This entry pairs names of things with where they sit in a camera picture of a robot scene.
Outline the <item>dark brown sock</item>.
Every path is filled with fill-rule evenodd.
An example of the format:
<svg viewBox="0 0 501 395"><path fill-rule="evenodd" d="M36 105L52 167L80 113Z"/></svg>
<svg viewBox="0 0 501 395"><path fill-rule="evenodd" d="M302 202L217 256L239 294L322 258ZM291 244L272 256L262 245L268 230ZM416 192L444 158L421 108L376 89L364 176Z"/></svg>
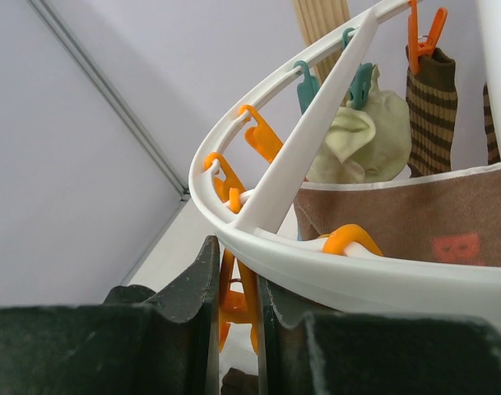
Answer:
<svg viewBox="0 0 501 395"><path fill-rule="evenodd" d="M221 395L258 395L258 376L230 368L222 379Z"/></svg>

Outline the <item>orange clothes peg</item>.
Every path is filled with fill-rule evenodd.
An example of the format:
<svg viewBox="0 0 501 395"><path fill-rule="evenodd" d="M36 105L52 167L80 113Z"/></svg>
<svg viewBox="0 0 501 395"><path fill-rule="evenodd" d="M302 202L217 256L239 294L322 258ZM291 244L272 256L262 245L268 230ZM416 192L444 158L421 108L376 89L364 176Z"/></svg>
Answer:
<svg viewBox="0 0 501 395"><path fill-rule="evenodd" d="M225 249L220 265L219 351L229 335L230 324L250 324L250 339L258 353L257 275Z"/></svg>

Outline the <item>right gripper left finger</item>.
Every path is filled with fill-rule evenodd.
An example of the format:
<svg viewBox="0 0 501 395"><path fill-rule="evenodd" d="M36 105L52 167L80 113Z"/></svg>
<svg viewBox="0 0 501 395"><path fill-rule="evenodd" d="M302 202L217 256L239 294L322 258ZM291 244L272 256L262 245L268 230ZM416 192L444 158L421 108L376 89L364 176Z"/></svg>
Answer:
<svg viewBox="0 0 501 395"><path fill-rule="evenodd" d="M164 289L102 304L0 308L0 394L216 394L220 245Z"/></svg>

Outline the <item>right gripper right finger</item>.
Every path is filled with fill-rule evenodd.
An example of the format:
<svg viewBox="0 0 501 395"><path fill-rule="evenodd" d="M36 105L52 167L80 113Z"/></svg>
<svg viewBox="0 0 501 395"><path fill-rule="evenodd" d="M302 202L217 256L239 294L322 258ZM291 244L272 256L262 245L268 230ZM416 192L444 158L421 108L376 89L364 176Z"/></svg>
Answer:
<svg viewBox="0 0 501 395"><path fill-rule="evenodd" d="M263 394L501 394L501 335L482 319L345 314L257 289Z"/></svg>

